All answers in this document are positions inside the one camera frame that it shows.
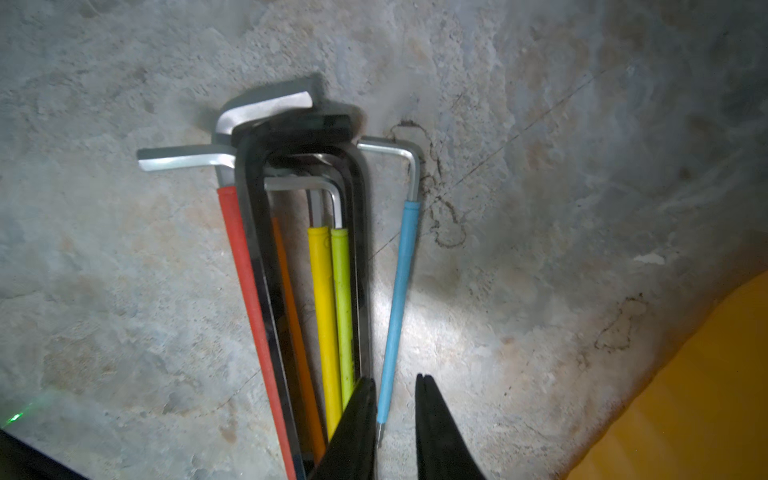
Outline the green handled hex key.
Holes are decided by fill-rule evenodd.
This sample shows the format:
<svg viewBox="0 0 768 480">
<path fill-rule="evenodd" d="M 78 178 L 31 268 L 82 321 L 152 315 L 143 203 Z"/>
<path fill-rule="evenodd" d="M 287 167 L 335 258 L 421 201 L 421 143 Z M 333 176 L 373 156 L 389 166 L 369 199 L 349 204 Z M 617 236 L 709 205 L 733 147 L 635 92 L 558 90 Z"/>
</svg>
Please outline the green handled hex key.
<svg viewBox="0 0 768 480">
<path fill-rule="evenodd" d="M 333 181 L 322 176 L 268 177 L 265 179 L 265 187 L 269 191 L 320 190 L 323 194 L 324 224 L 330 230 L 342 409 L 344 409 L 353 389 L 354 360 L 351 345 L 353 333 L 349 232 L 344 225 L 343 203 L 339 188 Z"/>
</svg>

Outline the yellow handled hex key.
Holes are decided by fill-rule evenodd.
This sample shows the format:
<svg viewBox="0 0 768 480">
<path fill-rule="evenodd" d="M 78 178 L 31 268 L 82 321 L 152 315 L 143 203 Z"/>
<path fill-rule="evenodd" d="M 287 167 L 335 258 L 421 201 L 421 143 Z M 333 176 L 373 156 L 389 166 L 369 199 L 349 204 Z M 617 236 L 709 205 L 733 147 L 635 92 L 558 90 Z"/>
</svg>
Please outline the yellow handled hex key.
<svg viewBox="0 0 768 480">
<path fill-rule="evenodd" d="M 343 409 L 330 230 L 324 224 L 325 210 L 322 192 L 309 190 L 307 196 L 310 213 L 309 256 L 321 359 L 327 437 L 328 441 L 331 441 Z"/>
</svg>

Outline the red handled hex key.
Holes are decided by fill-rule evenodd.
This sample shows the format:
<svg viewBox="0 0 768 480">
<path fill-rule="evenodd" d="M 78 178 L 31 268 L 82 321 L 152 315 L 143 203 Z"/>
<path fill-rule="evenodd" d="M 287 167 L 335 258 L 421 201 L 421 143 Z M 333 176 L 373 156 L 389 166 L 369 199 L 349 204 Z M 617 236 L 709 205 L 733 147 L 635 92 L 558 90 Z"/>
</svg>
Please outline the red handled hex key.
<svg viewBox="0 0 768 480">
<path fill-rule="evenodd" d="M 281 93 L 272 93 L 264 88 L 247 92 L 225 104 L 220 112 L 212 141 L 230 146 L 234 129 L 242 124 L 269 118 L 288 106 Z M 258 298 L 256 280 L 253 273 L 250 253 L 232 176 L 223 168 L 217 169 L 219 188 L 218 200 L 224 219 L 234 264 L 242 291 L 245 309 L 256 348 L 260 371 L 269 401 L 272 418 L 280 446 L 286 477 L 295 479 L 296 467 L 291 452 L 289 436 L 285 424 L 283 408 L 275 378 L 275 370 L 270 356 L 267 332 Z"/>
</svg>

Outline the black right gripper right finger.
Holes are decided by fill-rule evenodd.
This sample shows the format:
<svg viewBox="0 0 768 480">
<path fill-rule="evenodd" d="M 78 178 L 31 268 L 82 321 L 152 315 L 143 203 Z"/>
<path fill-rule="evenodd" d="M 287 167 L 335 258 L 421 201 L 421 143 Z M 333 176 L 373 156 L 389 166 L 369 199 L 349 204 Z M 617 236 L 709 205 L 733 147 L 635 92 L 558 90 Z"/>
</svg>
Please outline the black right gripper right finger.
<svg viewBox="0 0 768 480">
<path fill-rule="evenodd" d="M 418 479 L 485 479 L 431 375 L 415 385 Z"/>
</svg>

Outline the thin black hex key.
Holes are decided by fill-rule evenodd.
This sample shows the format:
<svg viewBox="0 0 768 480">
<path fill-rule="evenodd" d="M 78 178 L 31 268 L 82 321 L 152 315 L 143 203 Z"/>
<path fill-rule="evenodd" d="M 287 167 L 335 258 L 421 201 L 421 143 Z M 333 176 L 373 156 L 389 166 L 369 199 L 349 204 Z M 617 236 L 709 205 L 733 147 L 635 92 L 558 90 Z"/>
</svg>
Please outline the thin black hex key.
<svg viewBox="0 0 768 480">
<path fill-rule="evenodd" d="M 276 169 L 331 179 L 340 190 L 344 225 L 349 231 L 352 314 L 356 375 L 373 375 L 369 305 L 368 253 L 370 246 L 368 168 L 363 153 L 350 143 L 282 155 L 269 162 Z"/>
</svg>

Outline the large black hex key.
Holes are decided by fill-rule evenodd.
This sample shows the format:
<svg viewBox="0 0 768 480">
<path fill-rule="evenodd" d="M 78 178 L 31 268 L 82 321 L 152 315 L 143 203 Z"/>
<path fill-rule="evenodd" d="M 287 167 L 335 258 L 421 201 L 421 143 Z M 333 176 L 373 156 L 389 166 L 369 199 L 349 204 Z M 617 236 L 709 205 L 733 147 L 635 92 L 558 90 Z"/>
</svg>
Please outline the large black hex key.
<svg viewBox="0 0 768 480">
<path fill-rule="evenodd" d="M 264 210 L 268 196 L 261 181 L 269 162 L 282 155 L 352 144 L 353 118 L 343 113 L 319 111 L 287 112 L 268 120 L 242 124 L 234 129 L 232 146 L 236 150 L 234 180 L 241 213 L 250 222 L 247 242 L 256 271 L 271 278 L 274 271 L 260 259 L 259 248 L 272 243 L 269 219 Z"/>
</svg>

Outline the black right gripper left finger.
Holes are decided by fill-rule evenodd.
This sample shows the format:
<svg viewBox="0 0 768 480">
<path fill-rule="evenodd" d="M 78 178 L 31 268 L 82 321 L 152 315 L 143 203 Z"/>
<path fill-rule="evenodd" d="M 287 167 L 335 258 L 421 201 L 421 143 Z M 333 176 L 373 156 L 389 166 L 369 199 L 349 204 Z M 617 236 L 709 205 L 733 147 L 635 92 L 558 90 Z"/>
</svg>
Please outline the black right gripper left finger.
<svg viewBox="0 0 768 480">
<path fill-rule="evenodd" d="M 375 477 L 377 399 L 375 381 L 360 378 L 334 435 L 310 479 Z"/>
</svg>

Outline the orange handled hex key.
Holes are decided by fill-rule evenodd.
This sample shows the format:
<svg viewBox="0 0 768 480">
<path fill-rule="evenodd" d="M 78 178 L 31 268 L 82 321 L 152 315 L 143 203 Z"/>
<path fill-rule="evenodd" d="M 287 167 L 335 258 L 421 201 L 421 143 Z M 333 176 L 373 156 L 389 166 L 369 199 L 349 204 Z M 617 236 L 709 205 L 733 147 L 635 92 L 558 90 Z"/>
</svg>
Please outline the orange handled hex key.
<svg viewBox="0 0 768 480">
<path fill-rule="evenodd" d="M 223 168 L 234 180 L 236 151 L 223 145 L 145 148 L 137 151 L 146 172 L 213 166 Z M 270 356 L 283 408 L 291 452 L 298 478 L 306 478 L 325 453 L 326 440 L 320 421 L 301 324 L 288 269 L 280 223 L 269 203 L 264 207 L 270 221 L 272 243 L 259 248 L 260 259 L 274 271 L 271 278 L 256 271 L 258 298 L 268 337 Z M 242 214 L 246 239 L 250 222 Z"/>
</svg>

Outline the blue handled hex key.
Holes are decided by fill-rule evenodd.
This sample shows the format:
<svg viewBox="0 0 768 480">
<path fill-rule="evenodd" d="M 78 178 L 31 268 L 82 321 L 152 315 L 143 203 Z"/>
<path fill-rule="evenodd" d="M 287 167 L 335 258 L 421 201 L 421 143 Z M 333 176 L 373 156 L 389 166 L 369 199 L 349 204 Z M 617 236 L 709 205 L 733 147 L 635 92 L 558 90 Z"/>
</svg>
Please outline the blue handled hex key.
<svg viewBox="0 0 768 480">
<path fill-rule="evenodd" d="M 410 183 L 402 214 L 395 282 L 382 366 L 381 392 L 377 406 L 376 444 L 380 446 L 390 410 L 407 290 L 418 233 L 421 211 L 420 161 L 423 153 L 416 145 L 375 137 L 362 137 L 357 142 L 357 147 L 366 152 L 402 157 L 409 162 L 410 166 Z"/>
</svg>

